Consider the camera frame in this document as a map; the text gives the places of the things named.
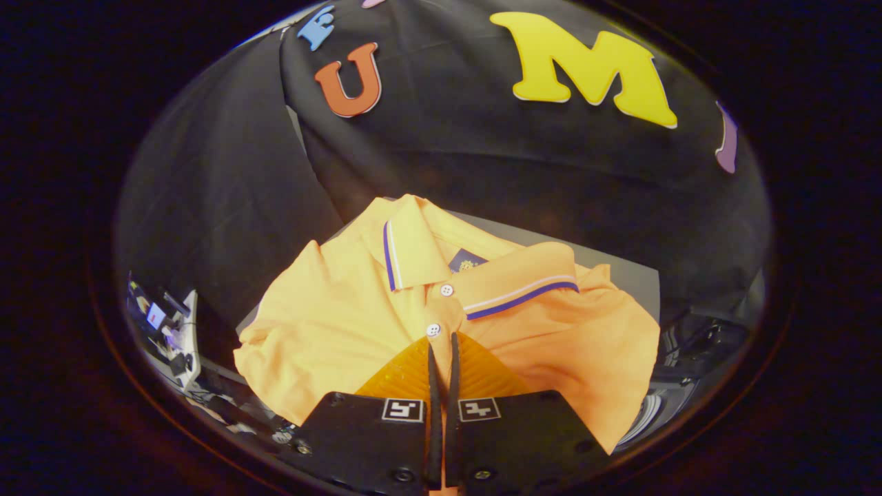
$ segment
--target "shirt placket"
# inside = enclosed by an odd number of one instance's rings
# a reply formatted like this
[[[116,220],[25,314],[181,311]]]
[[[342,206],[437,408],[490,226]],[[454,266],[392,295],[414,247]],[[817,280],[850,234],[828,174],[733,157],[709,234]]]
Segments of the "shirt placket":
[[[451,335],[459,331],[465,321],[465,313],[456,299],[456,289],[449,281],[428,284],[425,289],[425,335],[435,355],[442,388],[446,391],[450,386],[452,367]]]

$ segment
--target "shirt collar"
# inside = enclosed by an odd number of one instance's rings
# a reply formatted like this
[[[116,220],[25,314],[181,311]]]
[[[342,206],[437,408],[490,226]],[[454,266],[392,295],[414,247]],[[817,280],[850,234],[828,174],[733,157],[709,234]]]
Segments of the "shirt collar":
[[[572,248],[561,243],[523,247],[492,236],[426,199],[375,199],[363,240],[386,271],[390,291],[449,282],[469,319],[512,308],[557,288],[579,290]],[[486,259],[451,274],[436,238]]]

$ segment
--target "shirt label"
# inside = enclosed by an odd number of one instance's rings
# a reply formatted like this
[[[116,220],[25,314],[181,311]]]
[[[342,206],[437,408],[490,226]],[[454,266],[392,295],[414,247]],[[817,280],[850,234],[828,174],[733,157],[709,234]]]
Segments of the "shirt label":
[[[459,250],[456,253],[456,256],[453,257],[453,260],[451,260],[450,263],[447,264],[447,266],[450,268],[450,271],[452,273],[456,274],[458,272],[468,270],[472,267],[478,267],[486,261],[487,260],[482,259],[474,253],[467,252],[465,250]]]

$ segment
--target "black background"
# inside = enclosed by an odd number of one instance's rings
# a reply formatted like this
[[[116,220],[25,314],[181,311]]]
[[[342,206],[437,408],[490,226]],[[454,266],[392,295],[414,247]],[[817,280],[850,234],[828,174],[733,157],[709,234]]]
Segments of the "black background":
[[[622,4],[756,95],[742,101],[742,119],[774,144],[766,174],[781,261],[801,276],[786,339],[742,401],[674,456],[609,491],[879,493],[871,8]],[[3,130],[11,221],[4,265],[12,274],[4,342],[15,345],[4,360],[4,467],[12,493],[271,493],[179,432],[122,374],[93,314],[84,245],[109,246],[116,188],[163,106],[220,54],[298,5],[4,13],[3,81],[13,85],[0,98],[16,107],[4,112]]]

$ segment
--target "orange letter u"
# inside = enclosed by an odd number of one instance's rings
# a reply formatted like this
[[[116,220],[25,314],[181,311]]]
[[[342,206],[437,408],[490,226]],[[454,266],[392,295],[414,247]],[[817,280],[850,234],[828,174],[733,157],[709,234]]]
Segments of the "orange letter u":
[[[316,81],[322,87],[325,100],[331,111],[341,117],[352,117],[363,114],[377,105],[380,100],[380,92],[383,85],[380,83],[380,74],[377,70],[377,61],[374,60],[374,51],[379,45],[368,43],[352,50],[347,57],[358,68],[358,76],[362,79],[362,94],[355,98],[349,98],[343,90],[343,82],[340,81],[340,62],[332,62],[316,72]]]

